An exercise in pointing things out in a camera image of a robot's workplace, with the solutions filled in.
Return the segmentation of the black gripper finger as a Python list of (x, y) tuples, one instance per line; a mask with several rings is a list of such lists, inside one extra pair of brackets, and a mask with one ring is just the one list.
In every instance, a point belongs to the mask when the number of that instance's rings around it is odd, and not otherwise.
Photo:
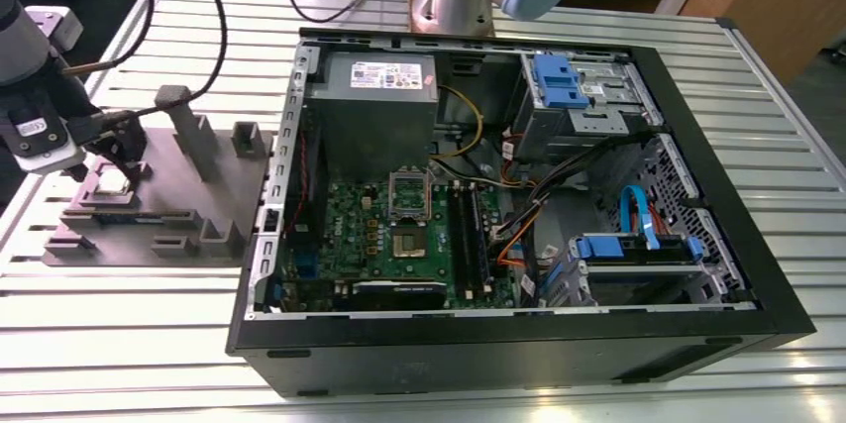
[(62, 176), (72, 178), (74, 181), (84, 181), (88, 175), (85, 160), (89, 156), (98, 156), (100, 154), (101, 150), (97, 144), (84, 145), (70, 157), (70, 165), (62, 169)]
[(112, 163), (130, 183), (140, 179), (140, 161), (146, 145), (146, 134), (137, 118), (117, 123), (98, 141), (98, 155)]

